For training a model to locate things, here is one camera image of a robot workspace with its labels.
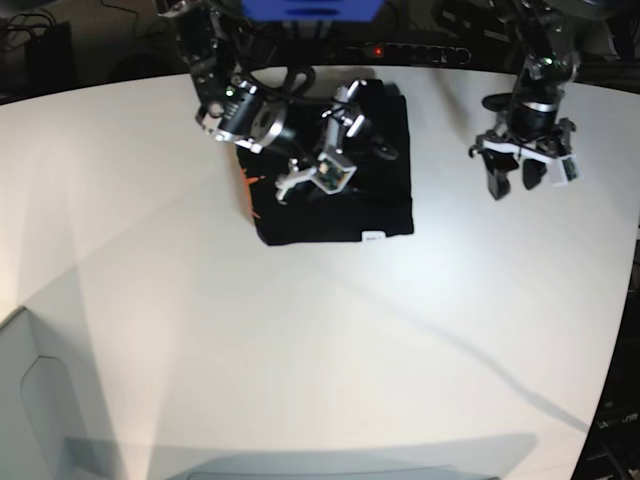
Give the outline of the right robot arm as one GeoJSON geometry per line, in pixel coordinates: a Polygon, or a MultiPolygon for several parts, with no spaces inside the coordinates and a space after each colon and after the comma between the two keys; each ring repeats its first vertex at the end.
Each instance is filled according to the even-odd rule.
{"type": "Polygon", "coordinates": [[[159,1],[156,11],[176,28],[200,102],[196,119],[217,141],[308,165],[335,159],[349,167],[348,145],[357,154],[371,150],[381,159],[397,159],[357,100],[369,81],[356,79],[331,97],[311,97],[316,71],[294,63],[279,85],[268,86],[253,73],[281,44],[247,18],[218,1],[159,1]]]}

